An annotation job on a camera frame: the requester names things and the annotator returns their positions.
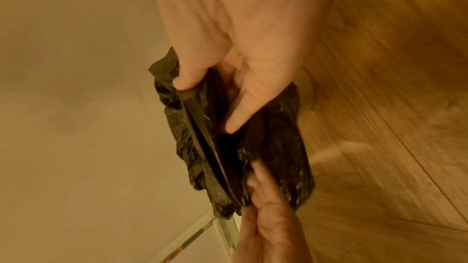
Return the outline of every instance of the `skin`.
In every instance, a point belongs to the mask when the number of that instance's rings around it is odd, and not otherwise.
[[[296,214],[261,162],[247,179],[253,205],[242,209],[234,263],[312,263]]]
[[[179,57],[179,90],[216,66],[231,101],[224,130],[238,130],[293,80],[332,0],[157,0]]]

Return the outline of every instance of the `beige wall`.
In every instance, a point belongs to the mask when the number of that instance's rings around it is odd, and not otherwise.
[[[146,262],[211,211],[147,72],[154,0],[0,0],[0,262]]]

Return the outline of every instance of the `crumpled black plastic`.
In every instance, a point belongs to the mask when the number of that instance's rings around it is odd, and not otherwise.
[[[299,95],[290,84],[277,98],[260,109],[236,133],[219,132],[229,108],[221,77],[211,68],[193,89],[178,91],[175,51],[150,67],[164,112],[177,141],[177,154],[187,165],[197,190],[206,189],[218,217],[241,214],[251,203],[245,178],[250,162],[261,158],[293,209],[303,204],[315,186],[307,153],[297,128]]]

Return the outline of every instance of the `wooden floor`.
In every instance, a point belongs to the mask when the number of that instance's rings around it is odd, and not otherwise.
[[[468,262],[468,0],[336,0],[306,68],[315,262]]]

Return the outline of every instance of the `garbage bag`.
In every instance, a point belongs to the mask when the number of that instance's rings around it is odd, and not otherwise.
[[[179,64],[171,48],[150,72],[190,183],[207,191],[217,217],[241,214],[242,206],[251,203],[246,177],[252,170],[251,161],[257,158],[270,170],[294,210],[308,199],[315,183],[296,125],[299,94],[293,83],[237,132],[226,134],[219,132],[219,124],[229,102],[215,68],[193,89],[178,91],[172,81],[178,76]]]

